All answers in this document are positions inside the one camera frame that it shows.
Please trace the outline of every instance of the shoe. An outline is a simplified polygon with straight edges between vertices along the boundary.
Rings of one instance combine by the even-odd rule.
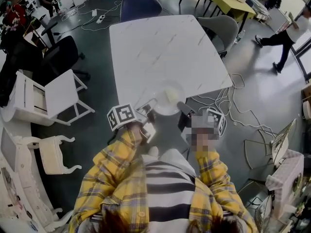
[[[151,147],[149,149],[148,155],[153,156],[153,157],[158,157],[159,156],[159,149],[157,147]]]
[[[274,68],[278,73],[281,73],[281,70],[278,68],[277,63],[273,62],[273,68]]]
[[[263,45],[261,44],[261,39],[258,37],[258,35],[255,35],[255,41],[258,44],[258,46],[260,46],[261,48],[263,47]]]

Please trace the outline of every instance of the power strip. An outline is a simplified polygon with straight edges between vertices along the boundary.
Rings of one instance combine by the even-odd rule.
[[[100,16],[100,17],[97,19],[96,23],[97,23],[97,24],[100,24],[100,23],[104,20],[105,17],[106,17],[105,15]]]

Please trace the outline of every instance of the black shoe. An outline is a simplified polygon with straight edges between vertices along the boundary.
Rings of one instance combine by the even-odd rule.
[[[263,47],[263,45],[261,44],[261,39],[258,37],[258,35],[255,35],[255,41],[258,44],[258,46],[260,46],[261,48]]]
[[[281,73],[281,70],[278,68],[277,64],[273,62],[273,68],[278,72]]]

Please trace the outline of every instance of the plaid sleeve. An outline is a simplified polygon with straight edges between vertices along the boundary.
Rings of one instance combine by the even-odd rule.
[[[94,157],[94,167],[82,180],[69,222],[70,233],[78,232],[83,220],[99,212],[100,203],[118,186],[121,175],[132,161],[135,151],[134,134],[126,131],[119,140]]]
[[[227,166],[220,161],[216,151],[198,150],[196,157],[200,167],[201,181],[213,193],[223,210],[232,212],[247,224],[248,233],[258,232],[253,218],[244,207],[235,186],[230,182]]]

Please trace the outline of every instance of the shirt button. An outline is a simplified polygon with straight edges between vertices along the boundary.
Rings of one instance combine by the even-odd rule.
[[[143,217],[146,216],[146,214],[144,212],[138,212],[138,216]]]

